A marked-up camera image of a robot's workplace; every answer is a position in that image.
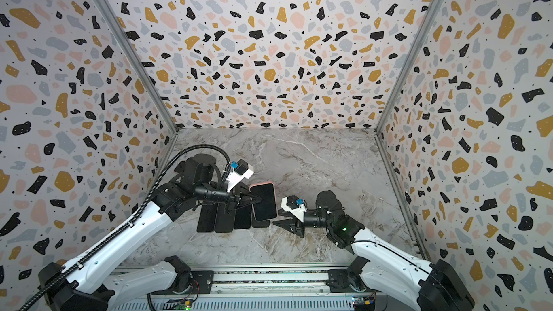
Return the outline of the black phone case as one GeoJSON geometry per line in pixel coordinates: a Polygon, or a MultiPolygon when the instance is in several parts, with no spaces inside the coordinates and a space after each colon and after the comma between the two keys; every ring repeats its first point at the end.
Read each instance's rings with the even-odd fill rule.
{"type": "Polygon", "coordinates": [[[251,227],[252,228],[267,228],[271,225],[270,220],[262,220],[258,221],[254,217],[251,219],[251,227]]]}
{"type": "Polygon", "coordinates": [[[236,210],[226,210],[223,204],[217,209],[214,231],[216,233],[231,233],[234,230],[236,210]]]}

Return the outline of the purple phone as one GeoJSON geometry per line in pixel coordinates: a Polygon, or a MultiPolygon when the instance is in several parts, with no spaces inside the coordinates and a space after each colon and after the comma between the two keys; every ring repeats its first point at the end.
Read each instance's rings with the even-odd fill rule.
{"type": "Polygon", "coordinates": [[[197,223],[198,233],[211,233],[215,230],[217,207],[203,206],[197,223]]]}

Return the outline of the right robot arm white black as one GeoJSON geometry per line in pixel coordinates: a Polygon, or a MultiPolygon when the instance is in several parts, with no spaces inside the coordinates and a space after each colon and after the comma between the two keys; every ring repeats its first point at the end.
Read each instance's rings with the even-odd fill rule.
{"type": "Polygon", "coordinates": [[[356,258],[346,271],[352,289],[376,289],[413,310],[472,310],[475,301],[447,262],[419,259],[378,237],[354,220],[332,191],[318,194],[315,208],[295,195],[281,201],[275,225],[304,237],[308,227],[323,228],[340,249],[356,258]]]}

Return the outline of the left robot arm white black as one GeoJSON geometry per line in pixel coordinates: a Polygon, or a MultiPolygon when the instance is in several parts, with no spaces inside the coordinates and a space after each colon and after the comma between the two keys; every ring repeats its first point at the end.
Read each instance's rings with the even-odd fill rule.
{"type": "Polygon", "coordinates": [[[129,219],[101,241],[65,264],[50,263],[38,278],[52,310],[110,310],[153,292],[199,289],[190,267],[170,256],[151,267],[115,276],[114,270],[148,239],[198,207],[222,205],[225,211],[260,203],[243,183],[253,175],[244,160],[228,161],[197,154],[179,163],[175,176],[155,188],[129,219]]]}

